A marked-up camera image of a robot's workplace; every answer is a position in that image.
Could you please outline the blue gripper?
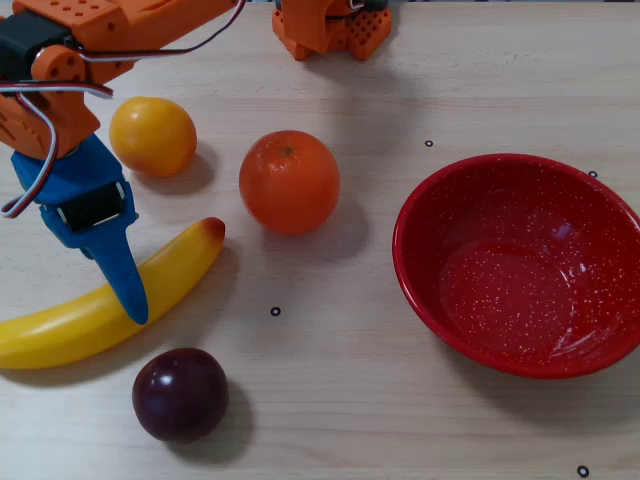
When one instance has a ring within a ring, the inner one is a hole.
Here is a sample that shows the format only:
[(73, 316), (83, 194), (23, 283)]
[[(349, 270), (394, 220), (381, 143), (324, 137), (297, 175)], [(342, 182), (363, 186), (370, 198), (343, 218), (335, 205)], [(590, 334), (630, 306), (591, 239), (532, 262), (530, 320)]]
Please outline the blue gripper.
[(36, 196), (43, 222), (93, 260), (129, 318), (144, 325), (149, 306), (126, 230), (137, 219), (121, 163), (95, 135), (56, 160)]

